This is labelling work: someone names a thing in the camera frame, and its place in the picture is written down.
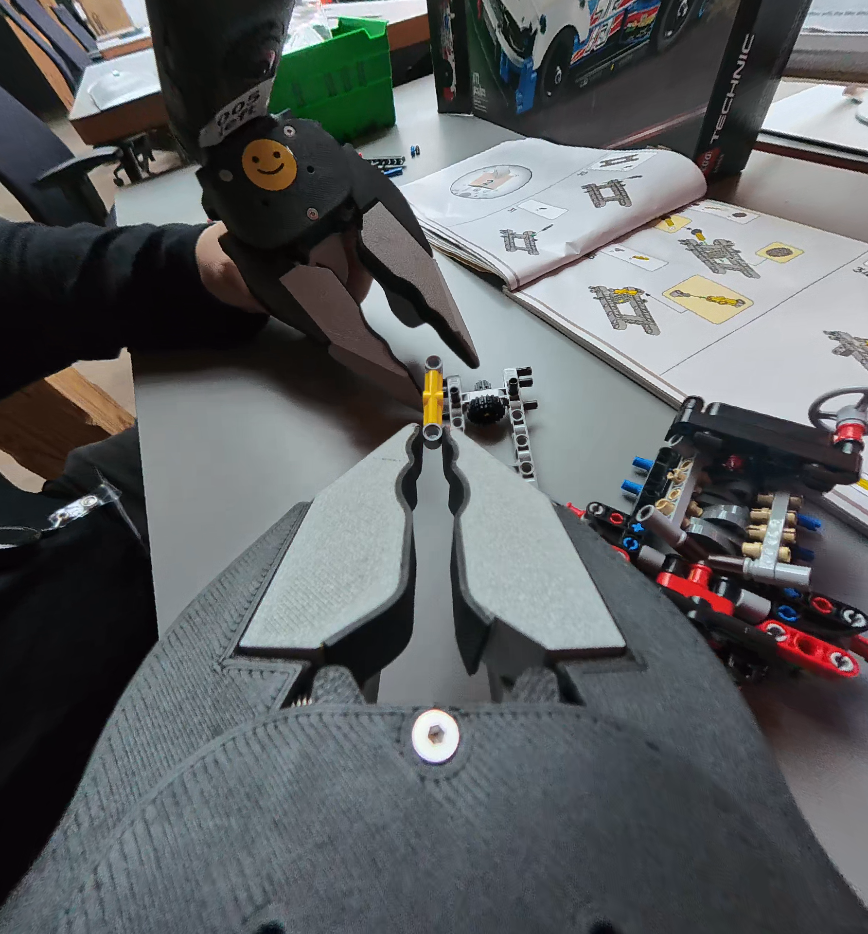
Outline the lego instruction booklet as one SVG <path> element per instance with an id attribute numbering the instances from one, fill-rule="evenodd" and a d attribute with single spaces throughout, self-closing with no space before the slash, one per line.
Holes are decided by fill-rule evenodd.
<path id="1" fill-rule="evenodd" d="M 706 191 L 668 150 L 536 138 L 401 187 L 433 246 L 664 401 L 806 424 L 868 388 L 868 243 Z"/>

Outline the yellow lego axle connector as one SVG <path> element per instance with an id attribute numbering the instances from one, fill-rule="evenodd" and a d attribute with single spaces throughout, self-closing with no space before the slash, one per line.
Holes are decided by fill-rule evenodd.
<path id="1" fill-rule="evenodd" d="M 441 444 L 443 436 L 444 376 L 440 356 L 430 355 L 425 360 L 422 394 L 422 438 L 428 449 L 434 449 Z"/>

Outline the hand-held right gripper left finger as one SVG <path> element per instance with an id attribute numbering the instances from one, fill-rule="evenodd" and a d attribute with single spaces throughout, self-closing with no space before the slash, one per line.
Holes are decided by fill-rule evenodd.
<path id="1" fill-rule="evenodd" d="M 305 505 L 248 614 L 239 658 L 336 665 L 364 684 L 403 652 L 423 446 L 408 425 Z"/>

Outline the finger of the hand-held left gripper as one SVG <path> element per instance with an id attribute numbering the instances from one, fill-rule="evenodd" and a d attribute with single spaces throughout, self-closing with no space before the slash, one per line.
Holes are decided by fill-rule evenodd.
<path id="1" fill-rule="evenodd" d="M 357 255 L 403 324 L 430 326 L 467 366 L 478 368 L 472 337 L 411 211 L 407 220 L 405 225 L 388 206 L 374 204 L 362 216 Z"/>
<path id="2" fill-rule="evenodd" d="M 322 340 L 337 362 L 397 401 L 419 405 L 416 380 L 362 311 L 372 276 L 355 247 L 355 237 L 328 237 L 311 249 L 308 263 L 296 264 L 280 283 L 300 308 L 300 330 Z"/>

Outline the clear plastic bag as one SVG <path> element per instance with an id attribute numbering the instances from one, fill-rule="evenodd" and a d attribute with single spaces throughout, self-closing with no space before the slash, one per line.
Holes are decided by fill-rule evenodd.
<path id="1" fill-rule="evenodd" d="M 328 13 L 322 5 L 295 6 L 289 21 L 283 45 L 283 54 L 289 54 L 321 44 L 333 38 L 338 17 Z"/>

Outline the person's dark clothing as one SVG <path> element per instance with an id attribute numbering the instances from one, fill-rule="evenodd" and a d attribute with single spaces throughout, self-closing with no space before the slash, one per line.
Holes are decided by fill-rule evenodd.
<path id="1" fill-rule="evenodd" d="M 39 493 L 0 475 L 0 905 L 38 857 L 159 630 L 137 428 Z"/>

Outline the person's left hand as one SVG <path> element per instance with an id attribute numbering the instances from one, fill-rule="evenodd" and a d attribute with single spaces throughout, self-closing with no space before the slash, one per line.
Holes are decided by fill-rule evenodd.
<path id="1" fill-rule="evenodd" d="M 253 296 L 220 239 L 227 232 L 221 221 L 206 226 L 195 245 L 195 259 L 203 286 L 219 301 L 249 313 L 267 313 Z M 354 300 L 361 304 L 370 292 L 373 276 L 359 258 L 356 231 L 334 234 L 317 249 L 318 265 L 332 268 Z"/>

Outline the green plastic bin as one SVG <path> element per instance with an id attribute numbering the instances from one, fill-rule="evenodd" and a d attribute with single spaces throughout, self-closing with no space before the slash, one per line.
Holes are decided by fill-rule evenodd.
<path id="1" fill-rule="evenodd" d="M 386 22 L 344 17 L 330 39 L 284 53 L 267 110 L 317 121 L 341 143 L 393 127 Z"/>

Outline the white flat tray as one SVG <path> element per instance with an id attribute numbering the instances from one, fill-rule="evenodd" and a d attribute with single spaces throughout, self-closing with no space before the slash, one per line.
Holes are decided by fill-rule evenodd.
<path id="1" fill-rule="evenodd" d="M 830 148 L 868 153 L 868 89 L 853 96 L 818 85 L 771 105 L 765 134 Z"/>

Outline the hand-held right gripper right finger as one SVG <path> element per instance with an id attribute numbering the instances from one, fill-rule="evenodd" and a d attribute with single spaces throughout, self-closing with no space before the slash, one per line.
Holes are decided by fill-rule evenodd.
<path id="1" fill-rule="evenodd" d="M 627 646 L 543 492 L 463 432 L 442 441 L 456 643 L 492 701 L 528 669 L 622 658 Z"/>

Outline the person's left forearm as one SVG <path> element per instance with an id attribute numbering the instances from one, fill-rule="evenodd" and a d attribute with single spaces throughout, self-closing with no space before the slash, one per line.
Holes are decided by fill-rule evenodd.
<path id="1" fill-rule="evenodd" d="M 0 386 L 17 389 L 123 349 L 228 347 L 260 333 L 267 314 L 227 305 L 203 286 L 195 245 L 206 226 L 0 217 Z"/>

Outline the wooden side desk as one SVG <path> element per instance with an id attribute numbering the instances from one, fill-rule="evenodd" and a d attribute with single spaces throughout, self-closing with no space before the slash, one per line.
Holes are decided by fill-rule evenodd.
<path id="1" fill-rule="evenodd" d="M 106 146 L 168 126 L 155 54 L 149 40 L 142 45 L 84 72 L 69 113 L 84 143 Z"/>

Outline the lego car chassis assembly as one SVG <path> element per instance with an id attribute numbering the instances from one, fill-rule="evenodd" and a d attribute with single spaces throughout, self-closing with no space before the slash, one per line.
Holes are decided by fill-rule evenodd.
<path id="1" fill-rule="evenodd" d="M 812 496 L 861 479 L 868 388 L 827 393 L 809 424 L 697 396 L 681 405 L 628 505 L 567 503 L 655 584 L 738 683 L 790 668 L 836 681 L 868 663 L 868 614 L 820 589 Z"/>

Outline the grey lego frame assembly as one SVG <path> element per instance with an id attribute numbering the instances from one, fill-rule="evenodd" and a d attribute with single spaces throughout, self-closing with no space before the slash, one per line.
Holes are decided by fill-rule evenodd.
<path id="1" fill-rule="evenodd" d="M 467 432 L 473 429 L 484 437 L 505 433 L 510 437 L 513 461 L 510 468 L 521 478 L 536 483 L 533 446 L 527 415 L 537 408 L 536 400 L 522 397 L 522 391 L 533 388 L 533 368 L 506 368 L 500 383 L 477 380 L 469 390 L 460 376 L 447 376 L 444 381 L 444 429 Z"/>

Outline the lego set box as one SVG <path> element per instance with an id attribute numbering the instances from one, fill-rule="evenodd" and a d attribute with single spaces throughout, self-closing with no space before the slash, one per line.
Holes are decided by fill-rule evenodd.
<path id="1" fill-rule="evenodd" d="M 745 167 L 810 1 L 428 1 L 442 113 Z"/>

